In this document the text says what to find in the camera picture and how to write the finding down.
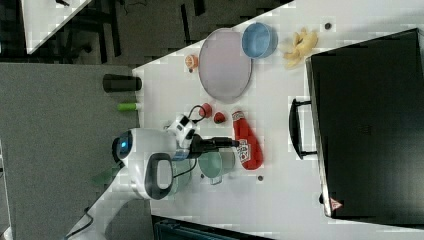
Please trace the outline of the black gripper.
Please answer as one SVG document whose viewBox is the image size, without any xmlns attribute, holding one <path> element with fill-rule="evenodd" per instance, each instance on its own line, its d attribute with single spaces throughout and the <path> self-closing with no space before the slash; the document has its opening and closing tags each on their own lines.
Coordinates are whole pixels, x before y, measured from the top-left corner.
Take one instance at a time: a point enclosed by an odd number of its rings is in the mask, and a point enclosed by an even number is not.
<svg viewBox="0 0 424 240">
<path fill-rule="evenodd" d="M 217 148 L 237 148 L 239 145 L 239 141 L 228 137 L 203 139 L 200 135 L 195 134 L 190 145 L 189 158 L 194 159 L 200 157 L 204 153 L 216 152 Z"/>
</svg>

